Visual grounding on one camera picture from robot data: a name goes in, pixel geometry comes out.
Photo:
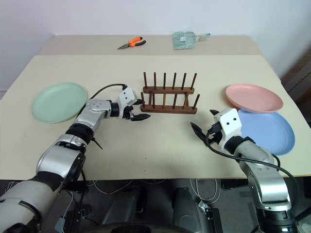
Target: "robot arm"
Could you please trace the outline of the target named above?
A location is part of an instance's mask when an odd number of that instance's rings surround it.
[[[43,153],[36,175],[0,197],[0,232],[39,232],[57,194],[66,184],[78,179],[86,159],[86,147],[94,139],[101,120],[119,117],[135,121],[150,116],[132,114],[132,105],[137,101],[129,87],[120,93],[117,102],[89,100],[66,133]]]
[[[211,112],[216,123],[208,130],[207,136],[197,125],[191,123],[196,135],[209,148],[210,143],[216,142],[222,151],[226,150],[236,158],[274,163],[268,150],[257,146],[249,137],[241,137],[242,124],[236,109]],[[278,170],[258,163],[237,162],[247,176],[260,230],[265,233],[297,232],[287,186]]]

